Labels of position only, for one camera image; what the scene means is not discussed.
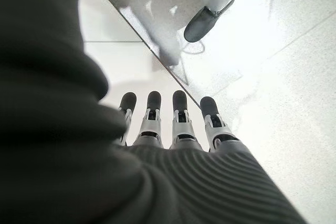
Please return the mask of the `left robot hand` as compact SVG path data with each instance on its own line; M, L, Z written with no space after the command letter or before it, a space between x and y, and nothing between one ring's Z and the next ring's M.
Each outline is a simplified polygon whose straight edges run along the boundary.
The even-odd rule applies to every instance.
M118 145L107 92L78 0L1 0L1 223L304 223L233 136Z

